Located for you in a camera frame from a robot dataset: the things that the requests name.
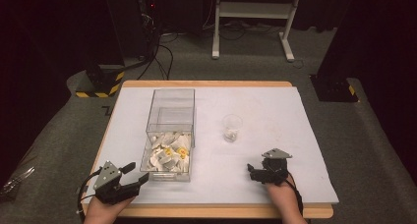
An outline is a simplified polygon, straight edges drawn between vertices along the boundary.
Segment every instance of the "clear plastic box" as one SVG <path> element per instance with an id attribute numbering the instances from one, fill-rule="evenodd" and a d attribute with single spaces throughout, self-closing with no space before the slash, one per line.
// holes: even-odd
<path id="1" fill-rule="evenodd" d="M 189 182 L 195 136 L 195 90 L 153 92 L 141 171 L 152 181 Z"/>

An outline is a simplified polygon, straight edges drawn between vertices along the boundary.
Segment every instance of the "human hand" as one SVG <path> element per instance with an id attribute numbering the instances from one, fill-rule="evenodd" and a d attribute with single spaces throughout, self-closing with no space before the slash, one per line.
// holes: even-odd
<path id="1" fill-rule="evenodd" d="M 288 176 L 287 181 L 295 186 L 292 176 Z M 294 190 L 286 183 L 276 184 L 266 183 L 267 190 L 272 203 L 278 208 L 282 222 L 285 224 L 307 223 L 298 208 L 297 197 Z"/>
<path id="2" fill-rule="evenodd" d="M 134 199 L 135 196 L 111 205 L 102 203 L 94 196 L 89 203 L 89 209 L 84 223 L 111 224 L 116 220 L 119 213 Z"/>

